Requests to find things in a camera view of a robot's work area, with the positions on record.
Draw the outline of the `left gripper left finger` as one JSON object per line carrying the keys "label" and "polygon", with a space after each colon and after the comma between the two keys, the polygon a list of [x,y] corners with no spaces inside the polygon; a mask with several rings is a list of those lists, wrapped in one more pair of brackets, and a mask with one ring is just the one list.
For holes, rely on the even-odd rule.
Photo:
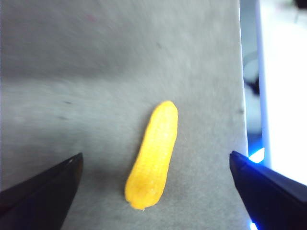
{"label": "left gripper left finger", "polygon": [[83,172],[78,153],[0,193],[2,230],[60,230]]}

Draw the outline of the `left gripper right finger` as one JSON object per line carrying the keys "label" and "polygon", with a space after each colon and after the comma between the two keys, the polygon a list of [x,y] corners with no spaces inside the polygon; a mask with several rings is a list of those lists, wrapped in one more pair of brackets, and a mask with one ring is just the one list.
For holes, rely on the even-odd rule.
{"label": "left gripper right finger", "polygon": [[244,206],[259,230],[305,230],[307,187],[232,151],[229,167]]}

